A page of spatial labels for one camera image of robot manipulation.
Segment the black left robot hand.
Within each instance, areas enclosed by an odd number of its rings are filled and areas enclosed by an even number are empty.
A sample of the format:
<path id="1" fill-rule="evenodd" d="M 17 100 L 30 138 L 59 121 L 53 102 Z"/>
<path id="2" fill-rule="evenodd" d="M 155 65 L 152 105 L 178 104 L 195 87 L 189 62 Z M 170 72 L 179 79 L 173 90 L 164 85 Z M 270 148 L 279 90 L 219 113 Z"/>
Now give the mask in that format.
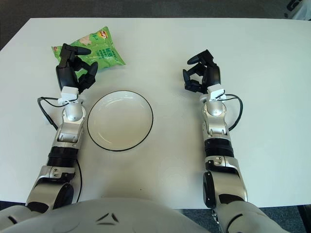
<path id="1" fill-rule="evenodd" d="M 98 71 L 98 62 L 87 64 L 80 56 L 90 55 L 91 50 L 83 47 L 63 44 L 60 51 L 60 62 L 56 66 L 56 75 L 60 89 L 73 87 L 78 93 L 90 88 L 95 83 L 95 76 Z"/>

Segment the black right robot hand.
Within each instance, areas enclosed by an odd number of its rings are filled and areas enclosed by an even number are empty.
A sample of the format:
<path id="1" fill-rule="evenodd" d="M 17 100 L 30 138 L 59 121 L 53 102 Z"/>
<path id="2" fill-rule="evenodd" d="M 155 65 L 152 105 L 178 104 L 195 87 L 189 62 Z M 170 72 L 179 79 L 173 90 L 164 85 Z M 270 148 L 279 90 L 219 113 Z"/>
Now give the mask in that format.
<path id="1" fill-rule="evenodd" d="M 189 70 L 183 70 L 184 88 L 191 92 L 207 94 L 207 88 L 221 83 L 220 68 L 213 61 L 213 56 L 205 50 L 187 61 L 188 65 L 193 65 Z M 191 79 L 191 75 L 197 74 L 202 77 L 202 81 Z"/>

